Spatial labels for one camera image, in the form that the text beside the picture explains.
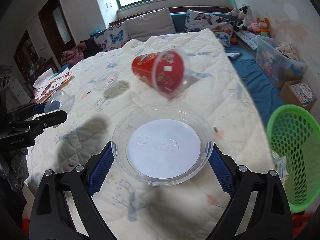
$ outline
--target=plastic storage box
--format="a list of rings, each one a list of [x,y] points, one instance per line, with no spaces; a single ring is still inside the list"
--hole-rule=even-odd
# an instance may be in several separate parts
[[[283,56],[277,49],[280,41],[264,36],[258,36],[257,65],[268,76],[276,88],[282,88],[284,82],[299,80],[306,70],[306,63]]]

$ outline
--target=metal screw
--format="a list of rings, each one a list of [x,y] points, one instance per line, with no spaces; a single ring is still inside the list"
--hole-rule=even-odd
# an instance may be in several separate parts
[[[76,166],[76,172],[80,172],[84,170],[84,166],[83,165],[78,165]]]
[[[46,170],[44,174],[46,176],[50,176],[52,174],[52,170]]]
[[[247,167],[244,166],[244,165],[240,165],[239,166],[239,171],[246,172],[247,171]]]
[[[278,173],[274,170],[271,170],[270,175],[276,177],[276,176],[278,176]]]

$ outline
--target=blue mattress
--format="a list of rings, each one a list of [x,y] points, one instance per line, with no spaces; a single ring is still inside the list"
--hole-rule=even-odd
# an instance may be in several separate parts
[[[231,48],[225,48],[225,51],[226,53],[242,53],[237,59],[231,60],[231,63],[246,85],[264,125],[267,126],[273,111],[284,105],[279,97],[280,91],[273,86],[256,64],[255,57],[241,45],[231,45]]]

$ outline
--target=clear plastic lid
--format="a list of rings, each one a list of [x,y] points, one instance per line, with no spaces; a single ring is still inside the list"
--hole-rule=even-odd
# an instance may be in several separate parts
[[[112,71],[100,77],[94,85],[94,90],[98,92],[102,92],[110,89],[115,84],[117,84],[117,80],[119,77],[119,72]]]
[[[187,104],[141,107],[117,125],[112,152],[133,178],[154,186],[170,186],[196,175],[213,149],[207,120]]]

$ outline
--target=stuffed toy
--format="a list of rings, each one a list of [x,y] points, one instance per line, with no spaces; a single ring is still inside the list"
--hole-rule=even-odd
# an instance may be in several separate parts
[[[239,10],[240,13],[238,19],[242,19],[242,21],[240,21],[238,26],[234,28],[236,32],[239,30],[247,30],[247,27],[254,22],[250,6],[245,6],[243,4],[242,8]]]
[[[234,8],[231,12],[228,12],[228,15],[231,15],[232,17],[238,19],[239,13],[240,13],[240,10]]]
[[[235,35],[235,33],[232,34],[231,38],[230,38],[230,43],[233,45],[237,45],[238,44],[238,39]]]
[[[270,22],[268,20],[268,18],[265,18],[264,20],[260,20],[260,18],[257,18],[257,23],[260,30],[260,34],[261,36],[265,36],[265,37],[269,37],[270,36],[270,31],[268,30],[269,26],[270,26]]]
[[[248,31],[253,32],[254,34],[260,34],[261,33],[261,29],[258,26],[257,23],[252,23],[249,27],[248,27]]]

